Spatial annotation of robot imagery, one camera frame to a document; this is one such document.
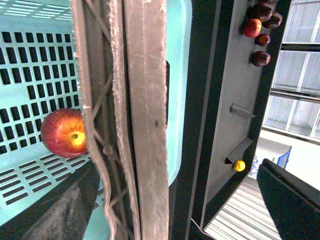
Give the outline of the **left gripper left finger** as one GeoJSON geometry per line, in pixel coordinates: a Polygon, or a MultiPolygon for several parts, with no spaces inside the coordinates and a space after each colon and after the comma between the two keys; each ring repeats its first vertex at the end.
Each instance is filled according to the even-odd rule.
{"type": "Polygon", "coordinates": [[[72,0],[87,150],[112,240],[169,237],[164,0],[72,0]]]}

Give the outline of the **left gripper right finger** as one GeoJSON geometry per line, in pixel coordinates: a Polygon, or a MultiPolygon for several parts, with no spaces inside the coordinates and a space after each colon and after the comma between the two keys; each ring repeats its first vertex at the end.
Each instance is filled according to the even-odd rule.
{"type": "Polygon", "coordinates": [[[265,158],[257,182],[283,240],[320,238],[320,191],[265,158]]]}

